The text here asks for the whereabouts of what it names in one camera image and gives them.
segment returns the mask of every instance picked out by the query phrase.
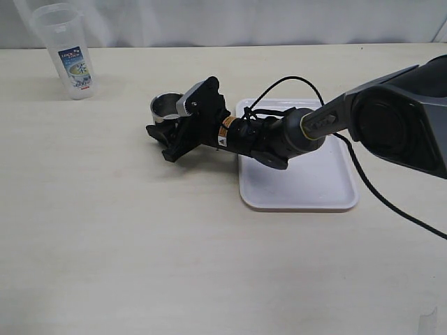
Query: plastic tray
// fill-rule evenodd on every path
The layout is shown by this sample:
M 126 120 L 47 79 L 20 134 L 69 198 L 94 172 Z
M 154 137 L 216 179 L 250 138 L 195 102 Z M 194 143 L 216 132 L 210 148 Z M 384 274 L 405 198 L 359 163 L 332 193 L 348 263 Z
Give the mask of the plastic tray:
M 236 106 L 236 115 L 254 99 Z M 305 107 L 315 110 L 317 100 L 264 99 L 257 108 L 287 110 Z M 266 167 L 252 158 L 239 156 L 240 195 L 250 207 L 259 210 L 347 211 L 359 199 L 349 167 L 345 144 L 328 136 L 323 146 L 288 162 L 287 170 Z

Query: plastic cup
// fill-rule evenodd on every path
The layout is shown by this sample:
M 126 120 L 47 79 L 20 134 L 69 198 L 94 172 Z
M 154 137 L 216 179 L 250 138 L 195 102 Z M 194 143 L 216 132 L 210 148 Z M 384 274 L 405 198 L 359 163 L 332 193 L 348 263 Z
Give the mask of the plastic cup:
M 75 100 L 93 96 L 93 66 L 82 28 L 82 16 L 68 3 L 37 8 L 31 28 L 46 46 L 68 95 Z

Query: white backdrop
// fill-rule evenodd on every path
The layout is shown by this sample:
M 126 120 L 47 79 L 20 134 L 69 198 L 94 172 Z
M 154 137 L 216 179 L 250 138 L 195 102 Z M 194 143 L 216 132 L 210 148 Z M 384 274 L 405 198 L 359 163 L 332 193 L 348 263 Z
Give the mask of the white backdrop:
M 85 13 L 91 47 L 422 43 L 447 18 L 447 0 L 71 1 Z M 0 47 L 40 46 L 13 0 L 0 0 Z

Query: black robotic arm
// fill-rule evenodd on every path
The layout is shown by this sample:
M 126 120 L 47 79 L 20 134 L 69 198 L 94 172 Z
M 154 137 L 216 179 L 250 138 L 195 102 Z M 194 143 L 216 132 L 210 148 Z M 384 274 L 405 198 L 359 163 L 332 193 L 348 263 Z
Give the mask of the black robotic arm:
M 185 94 L 157 96 L 151 109 L 147 131 L 166 146 L 170 162 L 204 144 L 285 170 L 289 159 L 348 129 L 379 158 L 447 179 L 447 55 L 372 80 L 315 111 L 246 107 L 244 117 L 233 117 L 215 77 Z

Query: white table surface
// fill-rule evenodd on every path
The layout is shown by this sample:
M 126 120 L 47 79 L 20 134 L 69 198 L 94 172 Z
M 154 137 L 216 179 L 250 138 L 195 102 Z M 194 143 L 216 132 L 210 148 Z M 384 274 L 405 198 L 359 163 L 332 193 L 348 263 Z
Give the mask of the white table surface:
M 228 109 L 284 75 L 328 101 L 447 45 L 91 50 L 100 88 L 67 100 L 45 50 L 0 50 L 0 334 L 447 332 L 447 243 L 356 176 L 343 214 L 260 213 L 235 156 L 163 160 L 149 102 L 216 75 Z M 269 97 L 313 98 L 303 84 Z M 376 187 L 447 230 L 447 181 L 356 145 Z

